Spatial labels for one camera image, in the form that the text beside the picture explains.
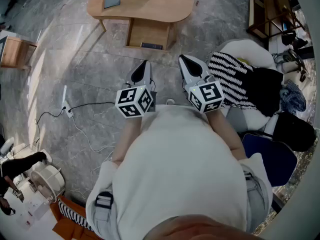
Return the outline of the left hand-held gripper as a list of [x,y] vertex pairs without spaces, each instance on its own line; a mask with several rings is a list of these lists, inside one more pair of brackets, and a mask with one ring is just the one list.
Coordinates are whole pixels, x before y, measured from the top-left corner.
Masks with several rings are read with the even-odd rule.
[[125,82],[117,91],[115,107],[126,118],[143,117],[146,113],[156,111],[155,82],[152,78],[152,67],[144,60],[131,74],[132,82]]

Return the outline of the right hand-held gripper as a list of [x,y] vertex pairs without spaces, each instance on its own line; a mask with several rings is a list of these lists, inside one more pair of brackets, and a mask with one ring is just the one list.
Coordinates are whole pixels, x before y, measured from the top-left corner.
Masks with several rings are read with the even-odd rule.
[[178,57],[178,64],[187,99],[197,111],[205,114],[219,109],[225,96],[220,82],[211,75],[207,64],[194,56],[183,54]]

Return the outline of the wooden drawer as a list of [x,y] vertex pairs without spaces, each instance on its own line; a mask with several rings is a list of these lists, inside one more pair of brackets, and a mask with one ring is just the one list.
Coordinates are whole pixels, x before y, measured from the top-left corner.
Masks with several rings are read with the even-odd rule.
[[131,18],[129,20],[125,46],[141,48],[141,43],[162,45],[161,51],[169,50],[177,41],[177,23]]

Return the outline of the person's right forearm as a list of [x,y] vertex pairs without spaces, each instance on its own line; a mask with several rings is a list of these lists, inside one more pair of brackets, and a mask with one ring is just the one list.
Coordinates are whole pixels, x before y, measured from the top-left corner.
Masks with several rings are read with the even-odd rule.
[[213,131],[223,139],[232,155],[238,161],[246,159],[247,156],[242,141],[223,113],[216,109],[206,113],[206,117]]

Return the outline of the person's left forearm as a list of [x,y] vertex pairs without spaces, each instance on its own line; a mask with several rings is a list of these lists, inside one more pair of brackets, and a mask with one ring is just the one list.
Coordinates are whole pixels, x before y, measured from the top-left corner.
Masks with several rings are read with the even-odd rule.
[[111,161],[120,166],[132,143],[141,134],[142,117],[128,118],[115,146]]

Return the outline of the wooden coffee table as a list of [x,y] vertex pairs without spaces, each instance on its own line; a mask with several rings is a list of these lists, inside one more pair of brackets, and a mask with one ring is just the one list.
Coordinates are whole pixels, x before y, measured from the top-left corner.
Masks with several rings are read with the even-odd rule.
[[120,0],[104,8],[104,0],[89,0],[87,13],[96,20],[129,20],[131,18],[176,23],[192,12],[195,0]]

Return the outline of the dark blue book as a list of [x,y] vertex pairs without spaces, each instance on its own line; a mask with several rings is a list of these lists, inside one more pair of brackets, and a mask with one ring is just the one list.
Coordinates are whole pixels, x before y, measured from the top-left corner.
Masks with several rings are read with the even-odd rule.
[[153,43],[146,43],[146,42],[141,42],[140,47],[147,48],[147,49],[155,49],[155,50],[162,50],[163,49],[163,46],[160,44],[153,44]]

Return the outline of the black white striped blanket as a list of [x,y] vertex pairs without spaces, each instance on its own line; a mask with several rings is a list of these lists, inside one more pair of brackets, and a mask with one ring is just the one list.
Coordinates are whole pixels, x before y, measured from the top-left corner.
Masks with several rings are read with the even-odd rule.
[[213,53],[208,68],[220,82],[225,108],[258,110],[266,117],[280,109],[283,74],[277,70],[254,67],[223,52]]

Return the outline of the wooden shelf rack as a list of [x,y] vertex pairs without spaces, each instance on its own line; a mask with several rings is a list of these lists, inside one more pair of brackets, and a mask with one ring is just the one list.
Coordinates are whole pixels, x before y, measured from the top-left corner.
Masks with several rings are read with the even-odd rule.
[[247,32],[261,40],[306,28],[296,17],[290,0],[249,0]]

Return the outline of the white power strip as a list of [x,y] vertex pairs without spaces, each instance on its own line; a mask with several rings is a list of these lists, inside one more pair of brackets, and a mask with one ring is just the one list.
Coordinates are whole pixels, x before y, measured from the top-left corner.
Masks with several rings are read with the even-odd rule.
[[66,115],[69,117],[69,118],[72,118],[74,116],[72,110],[71,110],[71,107],[69,105],[69,103],[67,102],[67,100],[64,100],[63,103],[62,103],[62,110],[66,113]]

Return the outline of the blue checked cloth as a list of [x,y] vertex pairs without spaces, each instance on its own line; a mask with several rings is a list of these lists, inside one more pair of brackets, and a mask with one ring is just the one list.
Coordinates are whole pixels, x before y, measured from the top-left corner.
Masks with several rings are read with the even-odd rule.
[[283,112],[294,115],[307,108],[305,96],[292,80],[288,80],[280,90],[280,108]]

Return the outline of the person's white t-shirt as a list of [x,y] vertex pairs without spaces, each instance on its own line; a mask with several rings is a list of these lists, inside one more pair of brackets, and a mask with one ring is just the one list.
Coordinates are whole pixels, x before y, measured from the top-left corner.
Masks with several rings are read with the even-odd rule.
[[237,160],[206,115],[165,105],[120,166],[102,163],[85,210],[104,240],[263,240],[272,199],[259,153]]

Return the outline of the dark blue chair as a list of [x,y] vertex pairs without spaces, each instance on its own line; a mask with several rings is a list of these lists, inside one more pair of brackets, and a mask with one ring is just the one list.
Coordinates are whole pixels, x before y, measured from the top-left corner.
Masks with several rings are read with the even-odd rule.
[[287,184],[298,160],[285,143],[246,133],[242,138],[242,144],[248,158],[257,153],[261,155],[266,175],[272,187]]

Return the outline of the black bag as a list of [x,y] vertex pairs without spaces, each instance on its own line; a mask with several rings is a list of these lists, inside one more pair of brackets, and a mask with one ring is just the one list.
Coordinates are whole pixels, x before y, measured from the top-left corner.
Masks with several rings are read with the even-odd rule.
[[305,152],[314,144],[316,131],[312,125],[289,112],[277,115],[273,141],[285,143],[295,152]]

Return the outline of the wooden side table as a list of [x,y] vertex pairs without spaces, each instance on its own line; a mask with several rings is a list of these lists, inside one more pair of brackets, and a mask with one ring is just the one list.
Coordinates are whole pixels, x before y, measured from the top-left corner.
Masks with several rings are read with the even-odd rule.
[[37,46],[37,43],[13,36],[0,39],[0,68],[30,70],[27,55],[30,47],[35,51]]

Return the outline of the white fan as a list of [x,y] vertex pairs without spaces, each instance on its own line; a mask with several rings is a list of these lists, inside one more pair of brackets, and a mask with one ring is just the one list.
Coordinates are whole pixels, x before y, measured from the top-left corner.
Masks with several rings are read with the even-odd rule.
[[49,203],[55,203],[58,196],[65,191],[65,180],[61,174],[61,168],[48,165],[40,170],[33,170],[30,178],[36,189]]

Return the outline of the black white striped cushion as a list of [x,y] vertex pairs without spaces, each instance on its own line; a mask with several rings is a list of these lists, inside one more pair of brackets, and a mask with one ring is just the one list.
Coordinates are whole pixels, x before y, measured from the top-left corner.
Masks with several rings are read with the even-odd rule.
[[83,228],[93,231],[86,217],[82,215],[81,207],[79,205],[69,204],[66,201],[63,201],[62,199],[59,198],[58,207],[59,207],[60,213],[63,216],[75,222],[76,224],[82,226]]

